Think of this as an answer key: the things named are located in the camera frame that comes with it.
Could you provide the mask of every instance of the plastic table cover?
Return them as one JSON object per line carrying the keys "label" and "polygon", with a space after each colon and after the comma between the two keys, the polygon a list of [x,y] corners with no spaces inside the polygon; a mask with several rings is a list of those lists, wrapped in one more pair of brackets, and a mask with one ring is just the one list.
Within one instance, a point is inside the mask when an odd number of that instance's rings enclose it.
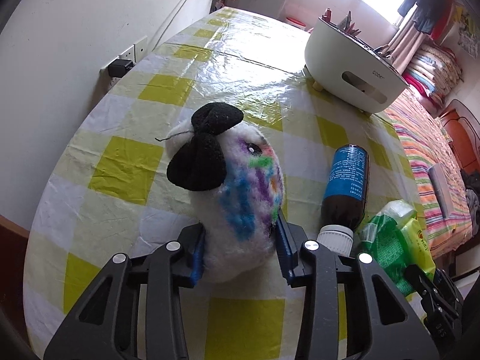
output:
{"label": "plastic table cover", "polygon": [[[333,154],[348,143],[370,155],[365,221],[395,199],[422,212],[388,116],[367,116],[313,90],[304,69],[307,40],[298,28],[224,8],[153,50],[88,115],[45,187],[28,243],[25,320],[39,356],[112,255],[148,254],[195,223],[187,192],[166,178],[169,159],[155,138],[208,102],[241,108],[270,141],[285,176],[283,212],[309,237],[320,230]],[[184,290],[190,359],[292,359],[303,294],[287,286],[276,256],[228,283]]]}

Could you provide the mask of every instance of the wooden headboard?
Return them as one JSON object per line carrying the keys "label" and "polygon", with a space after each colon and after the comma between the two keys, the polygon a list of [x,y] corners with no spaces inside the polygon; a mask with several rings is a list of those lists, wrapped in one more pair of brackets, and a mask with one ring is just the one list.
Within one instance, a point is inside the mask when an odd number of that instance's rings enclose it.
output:
{"label": "wooden headboard", "polygon": [[452,137],[450,144],[460,169],[468,174],[480,172],[480,123],[457,99],[440,116],[442,125]]}

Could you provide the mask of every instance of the white wall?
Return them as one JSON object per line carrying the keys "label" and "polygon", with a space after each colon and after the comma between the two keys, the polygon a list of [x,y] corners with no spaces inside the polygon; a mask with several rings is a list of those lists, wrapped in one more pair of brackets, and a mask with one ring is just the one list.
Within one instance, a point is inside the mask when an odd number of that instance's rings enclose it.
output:
{"label": "white wall", "polygon": [[[0,34],[0,215],[27,229],[44,186],[98,100],[98,71],[144,35],[149,50],[181,0],[22,0]],[[167,39],[208,14],[187,0]]]}
{"label": "white wall", "polygon": [[387,19],[362,0],[287,0],[280,19],[293,16],[311,28],[327,8],[332,9],[334,23],[339,23],[349,10],[352,11],[352,21],[362,31],[358,37],[372,47],[388,43],[397,32]]}
{"label": "white wall", "polygon": [[478,59],[474,59],[458,45],[458,24],[450,30],[442,46],[449,47],[455,52],[458,64],[463,70],[464,80],[464,82],[459,81],[448,94],[446,104],[453,99],[458,99],[480,121],[480,55]]}

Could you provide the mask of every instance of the electrical outlet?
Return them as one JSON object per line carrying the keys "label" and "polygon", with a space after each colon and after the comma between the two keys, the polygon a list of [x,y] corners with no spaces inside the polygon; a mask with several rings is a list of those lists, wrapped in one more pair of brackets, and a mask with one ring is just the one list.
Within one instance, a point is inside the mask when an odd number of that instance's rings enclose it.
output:
{"label": "electrical outlet", "polygon": [[129,59],[130,61],[135,62],[135,46],[130,46],[124,52],[118,55],[119,59]]}
{"label": "electrical outlet", "polygon": [[147,55],[148,37],[144,36],[137,43],[135,48],[135,63],[139,63]]}
{"label": "electrical outlet", "polygon": [[116,83],[120,81],[119,78],[109,76],[109,64],[111,64],[115,59],[112,59],[105,66],[103,66],[98,73],[98,83],[97,88],[101,92],[102,98],[106,93],[114,87]]}

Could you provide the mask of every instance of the snack package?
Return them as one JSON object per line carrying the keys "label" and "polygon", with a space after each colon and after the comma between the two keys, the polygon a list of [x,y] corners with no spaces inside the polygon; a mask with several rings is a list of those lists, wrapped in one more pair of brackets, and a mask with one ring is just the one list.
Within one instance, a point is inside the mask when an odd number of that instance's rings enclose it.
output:
{"label": "snack package", "polygon": [[430,280],[435,263],[415,209],[403,200],[393,200],[358,231],[361,251],[369,253],[405,296],[415,292],[404,278],[410,264],[417,264]]}

